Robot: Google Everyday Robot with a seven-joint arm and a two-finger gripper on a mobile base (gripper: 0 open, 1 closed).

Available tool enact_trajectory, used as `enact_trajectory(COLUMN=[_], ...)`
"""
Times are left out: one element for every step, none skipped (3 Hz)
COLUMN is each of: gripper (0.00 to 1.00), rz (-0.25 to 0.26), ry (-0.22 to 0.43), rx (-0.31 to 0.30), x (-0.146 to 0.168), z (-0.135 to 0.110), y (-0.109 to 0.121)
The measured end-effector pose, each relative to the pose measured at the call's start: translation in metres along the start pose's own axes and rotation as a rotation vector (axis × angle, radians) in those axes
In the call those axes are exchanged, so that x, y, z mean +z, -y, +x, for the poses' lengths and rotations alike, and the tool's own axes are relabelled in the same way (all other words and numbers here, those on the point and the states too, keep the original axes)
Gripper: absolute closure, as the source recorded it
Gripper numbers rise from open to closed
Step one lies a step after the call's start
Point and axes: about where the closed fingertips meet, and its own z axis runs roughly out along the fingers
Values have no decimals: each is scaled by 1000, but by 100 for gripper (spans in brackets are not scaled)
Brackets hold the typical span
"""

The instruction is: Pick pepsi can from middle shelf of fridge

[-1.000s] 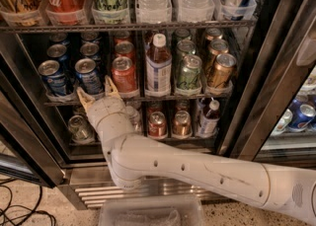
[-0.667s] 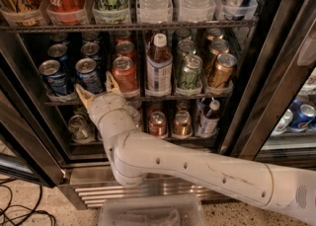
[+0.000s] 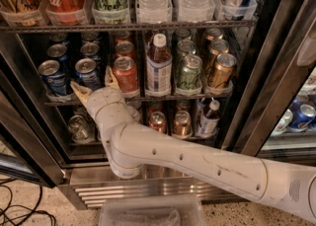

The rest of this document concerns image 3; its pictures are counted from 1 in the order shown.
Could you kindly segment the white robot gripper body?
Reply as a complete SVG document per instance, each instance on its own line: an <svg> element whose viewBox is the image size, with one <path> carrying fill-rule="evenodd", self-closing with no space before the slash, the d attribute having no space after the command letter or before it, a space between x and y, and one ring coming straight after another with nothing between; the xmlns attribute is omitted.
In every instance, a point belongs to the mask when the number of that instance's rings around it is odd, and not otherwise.
<svg viewBox="0 0 316 226"><path fill-rule="evenodd" d="M86 109L97 125L118 125L133 121L119 89L106 87L93 92L88 97Z"/></svg>

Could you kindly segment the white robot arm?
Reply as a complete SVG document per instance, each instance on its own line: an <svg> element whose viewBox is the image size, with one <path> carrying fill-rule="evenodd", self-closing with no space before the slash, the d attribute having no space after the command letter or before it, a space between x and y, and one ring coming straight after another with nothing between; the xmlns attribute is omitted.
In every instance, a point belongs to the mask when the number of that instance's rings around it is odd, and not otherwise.
<svg viewBox="0 0 316 226"><path fill-rule="evenodd" d="M177 170L247 200L316 223L316 168L271 161L177 139L138 123L117 82L96 91L72 81L97 124L112 171L122 179L144 165Z"/></svg>

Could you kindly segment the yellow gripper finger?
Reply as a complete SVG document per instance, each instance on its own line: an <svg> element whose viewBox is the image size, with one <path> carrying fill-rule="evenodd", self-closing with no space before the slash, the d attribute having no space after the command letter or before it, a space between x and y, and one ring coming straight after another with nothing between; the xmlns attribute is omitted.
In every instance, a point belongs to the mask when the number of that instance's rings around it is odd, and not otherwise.
<svg viewBox="0 0 316 226"><path fill-rule="evenodd" d="M105 85L111 88L116 88L116 89L119 88L119 82L110 66L106 67Z"/></svg>
<svg viewBox="0 0 316 226"><path fill-rule="evenodd" d="M81 104L84 107L87 107L87 101L88 101L88 98L92 94L92 90L87 88L87 87L81 86L81 85L79 85L78 83L76 83L74 81L70 82L70 86L71 86L73 92L75 93L76 97L81 102Z"/></svg>

